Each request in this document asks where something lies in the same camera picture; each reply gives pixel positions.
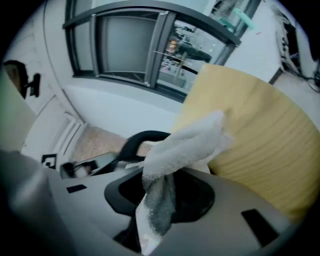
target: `wooden board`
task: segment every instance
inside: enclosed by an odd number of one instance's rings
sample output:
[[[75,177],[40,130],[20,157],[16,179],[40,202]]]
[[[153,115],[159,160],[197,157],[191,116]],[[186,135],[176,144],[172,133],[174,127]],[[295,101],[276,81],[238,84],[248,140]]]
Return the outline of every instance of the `wooden board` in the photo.
[[[300,220],[320,187],[320,133],[311,120],[270,84],[206,64],[173,131],[214,110],[225,111],[234,143],[209,168],[251,188],[291,220]]]

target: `white towel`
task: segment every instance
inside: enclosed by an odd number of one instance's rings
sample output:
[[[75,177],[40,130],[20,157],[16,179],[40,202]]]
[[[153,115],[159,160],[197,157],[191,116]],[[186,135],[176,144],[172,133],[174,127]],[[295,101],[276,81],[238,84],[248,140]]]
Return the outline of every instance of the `white towel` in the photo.
[[[231,145],[224,118],[223,111],[214,111],[148,152],[142,172],[146,195],[136,210],[142,254],[150,254],[171,226],[176,206],[173,173],[183,167],[208,168],[207,163]]]

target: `wire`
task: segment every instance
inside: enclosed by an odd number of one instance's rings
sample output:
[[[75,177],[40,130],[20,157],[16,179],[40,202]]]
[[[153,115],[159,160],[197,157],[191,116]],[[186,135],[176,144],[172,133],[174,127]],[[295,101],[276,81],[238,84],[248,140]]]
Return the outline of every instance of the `wire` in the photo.
[[[314,77],[306,77],[300,73],[297,73],[295,72],[294,70],[288,70],[289,73],[297,76],[297,77],[300,77],[302,79],[304,79],[304,81],[308,84],[308,86],[316,93],[320,93],[320,74],[319,72],[317,71],[315,74],[314,74]],[[314,89],[310,83],[309,83],[309,80],[314,80],[314,86],[318,87],[318,90]]]
[[[308,84],[308,86],[309,86],[313,91],[315,91],[316,93],[320,93],[320,88],[319,88],[319,90],[316,90],[316,89],[314,89],[314,88],[310,85],[309,82],[307,82],[307,81],[305,81],[305,82]]]

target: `black handle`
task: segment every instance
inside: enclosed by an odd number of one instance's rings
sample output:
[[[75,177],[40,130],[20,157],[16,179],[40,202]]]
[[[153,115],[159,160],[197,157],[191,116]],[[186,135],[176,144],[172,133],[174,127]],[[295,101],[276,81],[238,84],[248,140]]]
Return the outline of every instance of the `black handle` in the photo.
[[[145,160],[144,156],[137,155],[138,149],[143,142],[159,142],[166,139],[170,133],[157,131],[157,130],[146,130],[139,132],[133,136],[131,136],[127,142],[122,147],[120,153],[117,158],[113,160],[111,163],[102,167],[97,173],[94,175],[107,174],[111,173],[115,170],[118,162],[120,161],[137,161],[141,162]]]

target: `beige panel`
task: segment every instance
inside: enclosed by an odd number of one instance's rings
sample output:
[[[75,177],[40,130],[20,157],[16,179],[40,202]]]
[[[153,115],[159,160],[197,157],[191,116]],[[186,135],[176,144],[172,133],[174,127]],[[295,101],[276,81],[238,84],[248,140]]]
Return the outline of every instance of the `beige panel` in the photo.
[[[0,68],[0,149],[20,151],[36,115]]]
[[[301,219],[320,186],[320,133],[307,115],[270,84],[224,66],[203,66],[173,131],[213,110],[224,110],[235,140],[209,163],[292,220]]]

